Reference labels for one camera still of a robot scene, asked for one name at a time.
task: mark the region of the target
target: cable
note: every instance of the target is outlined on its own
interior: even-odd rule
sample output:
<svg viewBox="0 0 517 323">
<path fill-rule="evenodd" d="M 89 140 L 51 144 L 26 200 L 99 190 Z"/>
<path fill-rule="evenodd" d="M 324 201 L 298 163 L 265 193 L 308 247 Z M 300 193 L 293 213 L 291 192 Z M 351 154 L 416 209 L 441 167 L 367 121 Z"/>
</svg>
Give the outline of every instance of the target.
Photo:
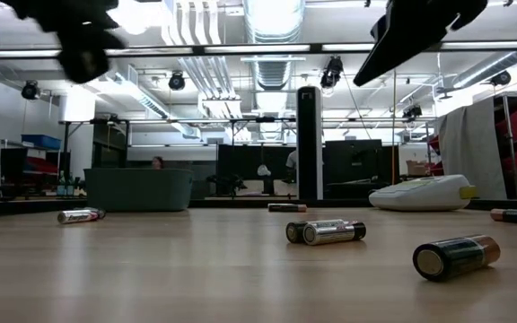
<svg viewBox="0 0 517 323">
<path fill-rule="evenodd" d="M 364 131 L 366 131 L 366 135 L 368 135 L 368 139 L 372 140 L 372 137 L 370 136 L 370 133 L 368 132 L 368 129 L 366 128 L 366 125 L 364 124 L 363 114 L 360 113 L 360 109 L 358 108 L 358 104 L 356 104 L 355 95 L 352 93 L 352 89 L 350 88 L 350 83 L 346 79 L 345 71 L 342 71 L 342 75 L 345 77 L 345 83 L 346 83 L 346 86 L 348 87 L 348 92 L 350 92 L 350 97 L 352 98 L 352 102 L 355 104 L 355 109 L 356 109 L 356 112 L 358 112 L 358 116 L 360 117 L 360 122 L 363 124 Z"/>
<path fill-rule="evenodd" d="M 17 76 L 17 78 L 18 78 L 18 79 L 21 79 L 21 77 L 19 77 L 19 75 L 17 74 L 17 72 L 15 72 L 15 70 L 14 70 L 14 69 L 12 69 L 11 67 L 6 66 L 6 65 L 1 65 L 1 67 L 5 67 L 5 68 L 9 69 L 10 71 L 12 71 L 12 72 L 15 74 L 15 76 Z M 16 83 L 15 81 L 10 80 L 9 78 L 7 78 L 7 76 L 5 76 L 5 74 L 3 74 L 3 73 L 1 72 L 1 70 L 0 70 L 0 75 L 1 75 L 1 76 L 2 76 L 2 77 L 3 77 L 7 82 L 12 83 L 12 84 L 15 84 L 16 86 L 18 86 L 18 87 L 20 87 L 20 88 L 22 88 L 22 87 L 23 87 L 23 85 L 21 85 L 20 83 L 18 84 L 18 83 Z"/>
<path fill-rule="evenodd" d="M 22 134 L 25 133 L 25 121 L 27 120 L 27 100 L 25 100 L 25 105 L 23 106 L 23 127 L 22 127 Z"/>
<path fill-rule="evenodd" d="M 395 164 L 395 153 L 394 153 L 394 127 L 396 126 L 396 69 L 394 69 L 394 90 L 392 93 L 392 100 L 394 105 L 392 108 L 392 185 L 396 184 L 396 164 Z"/>
</svg>

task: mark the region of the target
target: wooden table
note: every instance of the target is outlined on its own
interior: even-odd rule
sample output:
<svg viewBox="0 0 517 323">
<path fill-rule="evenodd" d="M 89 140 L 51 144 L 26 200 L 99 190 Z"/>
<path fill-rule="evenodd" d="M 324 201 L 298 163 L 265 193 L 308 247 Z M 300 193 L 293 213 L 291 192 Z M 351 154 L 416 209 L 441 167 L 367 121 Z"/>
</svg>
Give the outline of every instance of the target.
<svg viewBox="0 0 517 323">
<path fill-rule="evenodd" d="M 0 322 L 517 323 L 517 224 L 487 212 L 193 209 L 67 226 L 55 217 L 0 217 Z M 287 243 L 287 222 L 331 218 L 362 220 L 368 234 Z M 500 244 L 494 268 L 435 284 L 412 267 L 419 244 L 472 233 Z"/>
</svg>

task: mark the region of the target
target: white device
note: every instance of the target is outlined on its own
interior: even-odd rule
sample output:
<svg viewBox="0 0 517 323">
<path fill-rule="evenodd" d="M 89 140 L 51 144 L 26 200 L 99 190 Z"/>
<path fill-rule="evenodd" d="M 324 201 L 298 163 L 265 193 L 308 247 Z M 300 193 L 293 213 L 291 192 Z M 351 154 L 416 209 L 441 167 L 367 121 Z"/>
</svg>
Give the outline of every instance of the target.
<svg viewBox="0 0 517 323">
<path fill-rule="evenodd" d="M 476 197 L 476 187 L 463 175 L 414 179 L 377 190 L 370 203 L 394 211 L 452 211 Z"/>
</svg>

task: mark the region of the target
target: silver battery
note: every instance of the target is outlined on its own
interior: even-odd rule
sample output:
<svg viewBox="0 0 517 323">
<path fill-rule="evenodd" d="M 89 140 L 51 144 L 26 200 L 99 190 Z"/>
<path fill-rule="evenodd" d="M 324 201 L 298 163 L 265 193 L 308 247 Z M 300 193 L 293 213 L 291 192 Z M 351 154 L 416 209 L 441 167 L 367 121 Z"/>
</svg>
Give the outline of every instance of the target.
<svg viewBox="0 0 517 323">
<path fill-rule="evenodd" d="M 360 240 L 365 234 L 364 224 L 357 221 L 348 221 L 331 226 L 307 223 L 302 231 L 304 242 L 309 246 Z"/>
<path fill-rule="evenodd" d="M 307 223 L 315 225 L 316 227 L 325 227 L 325 226 L 336 226 L 336 225 L 348 223 L 348 221 L 337 219 L 337 220 L 320 220 L 320 221 L 312 221 L 312 222 L 300 221 L 300 222 L 288 223 L 286 225 L 286 238 L 292 243 L 304 243 L 303 230 Z"/>
<path fill-rule="evenodd" d="M 81 210 L 59 212 L 57 221 L 61 224 L 89 222 L 102 219 L 105 215 L 102 210 L 88 207 Z"/>
</svg>

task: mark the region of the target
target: white wall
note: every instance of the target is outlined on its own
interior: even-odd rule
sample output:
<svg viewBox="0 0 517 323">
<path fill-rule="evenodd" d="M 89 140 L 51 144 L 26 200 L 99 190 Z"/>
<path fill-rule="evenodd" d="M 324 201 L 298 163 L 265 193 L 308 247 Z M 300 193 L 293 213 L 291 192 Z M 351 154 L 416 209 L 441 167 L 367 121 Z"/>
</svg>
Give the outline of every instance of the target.
<svg viewBox="0 0 517 323">
<path fill-rule="evenodd" d="M 203 132 L 202 136 L 203 143 L 201 143 L 201 139 L 185 139 L 178 131 L 133 133 L 131 144 L 206 144 L 208 138 L 221 137 L 226 144 L 230 143 L 224 131 Z M 130 161 L 150 161 L 154 156 L 161 156 L 165 161 L 215 161 L 216 149 L 214 145 L 208 147 L 131 147 L 128 150 L 127 159 Z"/>
<path fill-rule="evenodd" d="M 426 143 L 403 144 L 399 146 L 400 174 L 408 174 L 406 161 L 427 162 L 428 148 Z M 434 152 L 432 152 L 432 161 L 437 162 Z"/>
<path fill-rule="evenodd" d="M 21 141 L 21 134 L 50 135 L 62 139 L 59 108 L 44 100 L 29 101 L 19 90 L 0 83 L 0 139 Z"/>
<path fill-rule="evenodd" d="M 60 119 L 62 121 L 87 121 L 95 116 L 95 96 L 87 90 L 74 86 L 61 97 Z M 84 170 L 92 166 L 93 125 L 82 125 L 69 137 L 71 152 L 70 172 L 75 178 L 85 178 Z"/>
<path fill-rule="evenodd" d="M 202 132 L 201 139 L 185 139 L 179 131 L 173 132 L 133 132 L 131 135 L 131 144 L 206 144 L 208 138 L 222 138 L 225 144 L 230 141 L 224 131 L 207 131 Z"/>
<path fill-rule="evenodd" d="M 165 161 L 216 161 L 216 146 L 129 148 L 129 161 L 150 161 L 161 156 Z"/>
</svg>

